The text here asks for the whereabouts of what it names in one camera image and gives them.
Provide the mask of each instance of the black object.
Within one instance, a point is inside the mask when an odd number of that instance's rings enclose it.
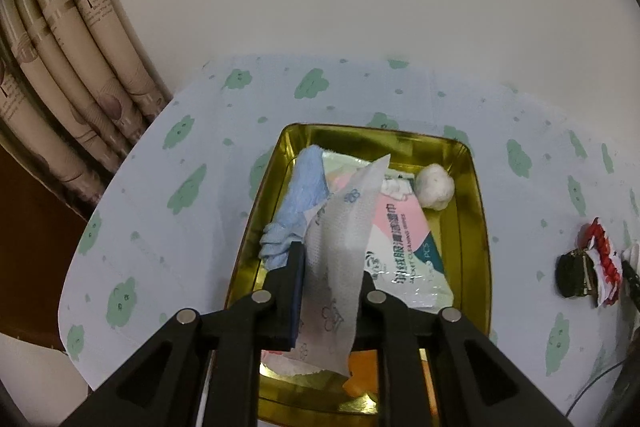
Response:
[[[30,427],[29,422],[18,409],[0,381],[0,425],[2,427]]]
[[[298,335],[304,249],[270,271],[263,291],[200,316],[182,310],[104,382],[61,427],[256,425],[260,350],[292,349]],[[412,310],[375,290],[364,272],[353,344],[378,350],[378,425],[432,425],[419,348],[427,350],[442,427],[570,427],[569,421],[454,308]]]
[[[593,261],[584,250],[573,250],[558,257],[556,287],[565,298],[598,295]]]
[[[628,261],[622,260],[622,276],[629,286],[629,295],[640,312],[640,277]],[[640,414],[640,338],[634,335],[623,361],[622,371],[616,379],[605,404],[602,427],[636,427]]]

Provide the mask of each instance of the white wipe with floral print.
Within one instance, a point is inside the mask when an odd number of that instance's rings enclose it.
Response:
[[[354,174],[327,201],[306,213],[306,265],[300,331],[288,353],[264,353],[262,362],[280,375],[328,369],[349,376],[365,252],[380,185],[390,156]]]

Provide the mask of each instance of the orange object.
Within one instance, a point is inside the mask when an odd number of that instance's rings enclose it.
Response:
[[[349,371],[351,378],[347,380],[342,388],[353,398],[358,398],[365,393],[378,394],[378,352],[354,351],[349,356]],[[431,381],[431,371],[429,363],[422,360],[422,373],[427,384],[427,395],[429,397],[429,407],[431,415],[435,417],[438,413],[436,407],[436,394]]]
[[[378,394],[378,352],[354,351],[349,355],[351,378],[342,388],[353,398],[365,393]]]

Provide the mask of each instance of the metal screw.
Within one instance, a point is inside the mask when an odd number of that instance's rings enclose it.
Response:
[[[442,318],[447,322],[458,322],[462,318],[462,313],[455,308],[444,308]]]
[[[380,290],[373,290],[367,293],[367,301],[372,304],[382,304],[386,301],[386,294]]]
[[[251,298],[258,304],[264,304],[271,300],[271,292],[268,290],[258,290],[251,295]]]
[[[180,310],[177,315],[175,315],[175,319],[180,322],[180,324],[189,324],[192,323],[196,319],[196,312],[191,308],[185,308]]]

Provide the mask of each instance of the cotton ball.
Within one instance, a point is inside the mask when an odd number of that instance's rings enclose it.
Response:
[[[415,178],[415,195],[423,208],[444,210],[455,190],[453,178],[437,163],[422,169]]]

